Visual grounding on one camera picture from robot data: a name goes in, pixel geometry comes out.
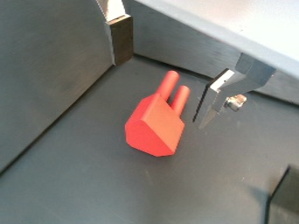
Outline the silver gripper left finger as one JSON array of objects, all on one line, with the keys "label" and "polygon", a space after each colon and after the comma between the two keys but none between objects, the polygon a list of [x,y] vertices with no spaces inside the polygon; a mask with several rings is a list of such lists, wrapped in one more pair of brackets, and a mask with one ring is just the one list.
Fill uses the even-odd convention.
[{"label": "silver gripper left finger", "polygon": [[123,0],[96,0],[107,24],[112,63],[126,63],[134,56],[134,18],[127,14]]}]

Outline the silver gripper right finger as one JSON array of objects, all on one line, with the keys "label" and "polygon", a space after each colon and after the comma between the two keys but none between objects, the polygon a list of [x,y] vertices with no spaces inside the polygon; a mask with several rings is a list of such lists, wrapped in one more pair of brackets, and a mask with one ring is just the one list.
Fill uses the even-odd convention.
[{"label": "silver gripper right finger", "polygon": [[238,111],[243,107],[247,101],[244,93],[262,88],[275,71],[276,69],[260,60],[240,54],[235,69],[226,68],[206,85],[192,118],[200,129],[224,108]]}]

